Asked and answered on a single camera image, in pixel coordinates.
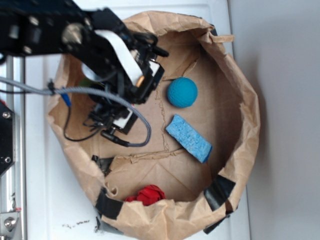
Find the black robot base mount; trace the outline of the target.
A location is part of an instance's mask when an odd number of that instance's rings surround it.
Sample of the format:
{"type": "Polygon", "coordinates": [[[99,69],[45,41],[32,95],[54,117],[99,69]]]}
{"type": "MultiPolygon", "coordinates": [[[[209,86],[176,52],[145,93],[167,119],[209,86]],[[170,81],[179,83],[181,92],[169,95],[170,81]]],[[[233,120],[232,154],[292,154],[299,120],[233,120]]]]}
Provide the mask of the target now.
{"type": "Polygon", "coordinates": [[[0,101],[0,176],[14,164],[14,113],[0,101]]]}

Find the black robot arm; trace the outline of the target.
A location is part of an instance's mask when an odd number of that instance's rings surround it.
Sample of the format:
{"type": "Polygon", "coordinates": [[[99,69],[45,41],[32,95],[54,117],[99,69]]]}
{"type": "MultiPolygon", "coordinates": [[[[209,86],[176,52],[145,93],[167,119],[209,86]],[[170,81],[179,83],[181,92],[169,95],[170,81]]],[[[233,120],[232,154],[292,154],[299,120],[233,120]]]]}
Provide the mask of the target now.
{"type": "Polygon", "coordinates": [[[0,3],[0,61],[8,56],[69,54],[80,60],[89,82],[84,86],[40,90],[1,78],[20,94],[60,95],[68,108],[70,93],[85,94],[96,103],[84,125],[92,134],[131,147],[115,136],[127,134],[136,119],[135,108],[145,103],[160,82],[164,69],[156,61],[169,53],[151,33],[133,32],[109,8],[83,10],[72,0],[3,0],[0,3]]]}

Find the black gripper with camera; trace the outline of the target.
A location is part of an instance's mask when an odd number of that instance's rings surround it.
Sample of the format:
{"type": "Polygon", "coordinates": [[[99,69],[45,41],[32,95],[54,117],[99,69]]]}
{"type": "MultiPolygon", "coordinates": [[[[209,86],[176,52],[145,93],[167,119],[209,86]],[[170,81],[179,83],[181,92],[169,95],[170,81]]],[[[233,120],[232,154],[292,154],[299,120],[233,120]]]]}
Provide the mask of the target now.
{"type": "Polygon", "coordinates": [[[92,89],[89,96],[96,103],[83,124],[117,145],[145,146],[151,138],[151,126],[134,106],[144,104],[157,88],[164,69],[156,59],[167,57],[168,52],[158,47],[158,38],[151,33],[86,29],[81,38],[88,54],[82,72],[92,89]],[[128,134],[137,119],[147,130],[143,142],[115,136],[115,131],[128,134]]]}

